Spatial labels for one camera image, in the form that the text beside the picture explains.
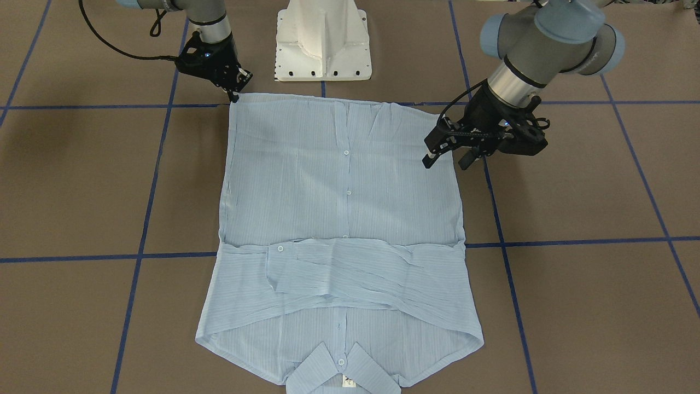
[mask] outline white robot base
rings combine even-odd
[[[362,81],[372,76],[367,13],[354,0],[290,0],[277,15],[278,81]]]

